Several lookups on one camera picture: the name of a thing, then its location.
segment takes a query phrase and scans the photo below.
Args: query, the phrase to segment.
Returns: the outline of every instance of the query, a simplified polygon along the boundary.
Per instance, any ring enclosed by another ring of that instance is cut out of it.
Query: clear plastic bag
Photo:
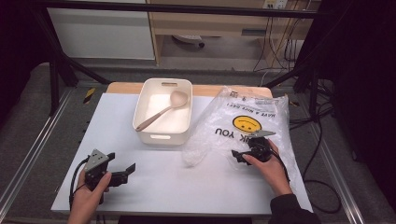
[[[298,171],[290,141],[287,96],[266,98],[223,87],[191,127],[191,136],[182,149],[183,161],[196,166],[208,151],[214,151],[223,155],[234,169],[239,169],[246,164],[238,163],[231,150],[248,151],[246,135],[259,129],[276,133],[267,138],[278,146],[293,182]]]

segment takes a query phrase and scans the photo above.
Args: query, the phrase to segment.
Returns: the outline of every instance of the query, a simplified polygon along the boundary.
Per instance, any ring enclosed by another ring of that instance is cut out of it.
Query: black sleeve
[[[316,214],[300,207],[294,194],[285,194],[274,198],[271,201],[271,211],[272,216],[269,224],[320,223]]]

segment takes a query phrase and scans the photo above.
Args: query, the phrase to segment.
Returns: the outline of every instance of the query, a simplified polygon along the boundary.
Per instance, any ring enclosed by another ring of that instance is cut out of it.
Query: wall outlet
[[[276,0],[275,9],[285,9],[288,0]]]
[[[288,0],[265,0],[262,8],[285,9]]]
[[[276,0],[265,0],[262,8],[274,9],[276,6]]]

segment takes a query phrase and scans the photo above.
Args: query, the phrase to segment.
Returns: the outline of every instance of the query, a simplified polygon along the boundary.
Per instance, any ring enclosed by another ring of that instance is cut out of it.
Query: metal rail
[[[112,11],[145,11],[145,12],[173,12],[192,14],[216,14],[235,16],[256,16],[256,17],[279,17],[279,18],[300,18],[300,19],[325,19],[331,13],[316,12],[310,10],[283,10],[265,8],[246,7],[204,7],[186,5],[166,5],[166,4],[139,4],[139,3],[108,3],[108,2],[84,2],[84,1],[64,1],[64,0],[36,0],[32,2],[38,7],[53,8],[73,8],[90,10],[112,10]]]
[[[301,95],[297,95],[299,102],[301,103],[302,109],[305,114],[309,117],[310,114],[308,112],[308,102],[306,97],[302,97]],[[311,129],[318,140],[319,137],[319,127],[316,123],[311,123]],[[330,178],[332,179],[332,183],[334,184],[335,189],[337,190],[341,202],[344,206],[344,210],[346,211],[346,215],[349,219],[350,223],[353,224],[363,224],[364,219],[361,215],[361,210],[356,205],[355,200],[352,196],[352,193],[349,190],[347,182],[344,179],[343,174],[341,173],[340,169],[334,158],[332,157],[332,153],[327,146],[326,140],[322,138],[320,144],[320,155],[323,159],[324,164],[326,165],[327,170],[329,171]]]
[[[6,214],[12,203],[14,202],[15,198],[17,197],[24,181],[26,180],[33,166],[35,165],[35,161],[37,160],[41,150],[49,139],[53,128],[59,120],[59,117],[64,112],[64,109],[66,108],[68,99],[70,97],[70,93],[73,90],[74,88],[66,89],[61,98],[61,103],[58,110],[53,116],[48,118],[46,124],[44,125],[35,142],[33,143],[32,147],[30,148],[17,173],[13,176],[6,190],[3,192],[3,195],[0,198],[0,223],[2,223],[3,219],[6,217]]]

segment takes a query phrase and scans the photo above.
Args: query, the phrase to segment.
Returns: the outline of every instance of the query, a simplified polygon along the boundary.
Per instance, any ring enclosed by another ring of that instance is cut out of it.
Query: gray carpet
[[[99,69],[101,76],[117,81],[143,82],[149,77],[186,78],[193,84],[222,84],[257,86],[262,81],[262,74],[241,72],[210,72],[210,71],[182,71],[161,69]],[[40,129],[44,126],[50,112],[50,94],[48,70],[38,67],[32,74],[31,81],[22,95],[21,101],[11,112],[7,123],[2,127],[0,138],[1,183],[0,192],[7,187],[7,183],[17,171],[30,146],[35,141]],[[81,79],[90,80],[80,75]],[[289,90],[276,89],[274,96],[283,95]],[[96,88],[91,101],[82,103],[88,87],[74,89],[70,101],[53,130],[40,157],[23,184],[14,204],[7,213],[7,218],[29,217],[44,219],[63,219],[67,216],[52,213],[50,207],[55,199],[58,186],[63,182],[71,161],[78,150],[78,141],[84,136],[83,130],[88,127],[87,121],[92,117],[94,109],[106,86]],[[296,95],[288,91],[288,96],[297,102]],[[304,111],[299,106],[290,106],[290,118],[305,118]],[[394,212],[389,208],[382,193],[378,190],[366,166],[351,159],[347,141],[332,117],[323,119],[323,132],[327,143],[332,149],[338,165],[341,168],[354,199],[367,223],[396,223]],[[305,168],[316,141],[309,125],[290,132],[291,142],[296,154],[296,160],[302,171]],[[309,168],[307,177],[331,184],[326,167],[318,154]],[[327,188],[313,184],[307,185],[310,200],[325,209],[333,209],[337,205],[336,198]],[[348,223],[344,209],[336,214],[325,214],[314,209],[323,223]]]

